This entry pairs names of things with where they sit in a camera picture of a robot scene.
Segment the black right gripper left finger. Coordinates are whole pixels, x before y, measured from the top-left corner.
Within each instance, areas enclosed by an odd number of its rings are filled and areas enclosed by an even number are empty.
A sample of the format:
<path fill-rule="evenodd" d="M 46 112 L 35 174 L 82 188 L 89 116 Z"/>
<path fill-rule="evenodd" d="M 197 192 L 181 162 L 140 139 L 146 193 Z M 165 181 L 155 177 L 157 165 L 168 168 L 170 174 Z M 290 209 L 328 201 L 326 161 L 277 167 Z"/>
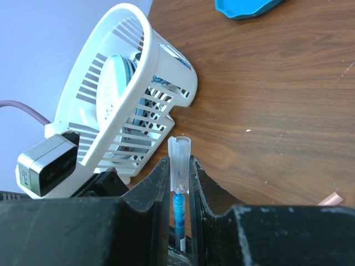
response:
<path fill-rule="evenodd" d="M 170 159 L 122 197 L 121 265 L 167 265 L 170 208 Z"/>

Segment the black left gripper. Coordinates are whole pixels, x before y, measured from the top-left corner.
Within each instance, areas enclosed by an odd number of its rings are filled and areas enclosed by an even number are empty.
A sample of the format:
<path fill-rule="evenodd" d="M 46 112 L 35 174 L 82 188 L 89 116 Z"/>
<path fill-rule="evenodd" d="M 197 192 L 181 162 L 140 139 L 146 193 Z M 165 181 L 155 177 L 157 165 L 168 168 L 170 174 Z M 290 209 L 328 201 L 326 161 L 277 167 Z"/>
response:
<path fill-rule="evenodd" d="M 73 197 L 120 197 L 128 190 L 116 169 L 109 168 L 93 174 L 73 193 Z"/>

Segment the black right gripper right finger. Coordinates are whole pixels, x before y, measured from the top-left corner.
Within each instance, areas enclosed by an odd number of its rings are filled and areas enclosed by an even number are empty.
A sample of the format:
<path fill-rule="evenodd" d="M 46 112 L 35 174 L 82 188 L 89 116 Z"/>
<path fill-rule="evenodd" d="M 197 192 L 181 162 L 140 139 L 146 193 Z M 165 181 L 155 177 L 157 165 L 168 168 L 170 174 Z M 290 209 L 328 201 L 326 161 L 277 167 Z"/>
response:
<path fill-rule="evenodd" d="M 190 157 L 189 201 L 194 265 L 243 265 L 234 207 L 244 203 Z"/>

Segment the blue ballpoint pen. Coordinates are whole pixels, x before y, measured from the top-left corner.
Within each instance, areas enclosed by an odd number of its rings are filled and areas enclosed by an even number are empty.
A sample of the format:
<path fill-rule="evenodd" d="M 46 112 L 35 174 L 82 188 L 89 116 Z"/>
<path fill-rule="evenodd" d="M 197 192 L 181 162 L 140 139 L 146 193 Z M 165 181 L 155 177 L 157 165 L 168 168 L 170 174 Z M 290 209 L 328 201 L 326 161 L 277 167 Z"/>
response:
<path fill-rule="evenodd" d="M 175 244 L 178 251 L 186 252 L 186 233 L 185 233 L 185 196 L 174 194 L 173 196 L 173 215 L 175 226 Z"/>

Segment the clear pen cap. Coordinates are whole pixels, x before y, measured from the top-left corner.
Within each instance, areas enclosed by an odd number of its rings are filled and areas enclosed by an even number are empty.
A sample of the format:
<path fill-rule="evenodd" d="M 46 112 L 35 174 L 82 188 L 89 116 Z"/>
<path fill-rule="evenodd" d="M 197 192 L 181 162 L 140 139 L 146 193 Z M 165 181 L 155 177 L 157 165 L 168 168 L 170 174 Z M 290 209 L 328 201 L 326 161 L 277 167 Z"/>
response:
<path fill-rule="evenodd" d="M 191 140 L 185 136 L 168 139 L 170 159 L 170 191 L 177 194 L 189 192 Z"/>

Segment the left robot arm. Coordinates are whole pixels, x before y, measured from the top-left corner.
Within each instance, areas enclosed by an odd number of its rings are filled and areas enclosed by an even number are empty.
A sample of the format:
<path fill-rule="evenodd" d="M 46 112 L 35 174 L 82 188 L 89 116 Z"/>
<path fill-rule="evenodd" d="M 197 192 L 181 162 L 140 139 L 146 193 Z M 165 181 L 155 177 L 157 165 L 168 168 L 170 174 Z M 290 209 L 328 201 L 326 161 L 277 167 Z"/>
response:
<path fill-rule="evenodd" d="M 62 182 L 57 184 L 43 197 L 26 189 L 22 193 L 1 191 L 1 201 L 10 200 L 54 200 L 72 197 L 119 197 L 128 192 L 127 185 L 110 168 L 94 173 L 86 168 L 77 167 Z"/>

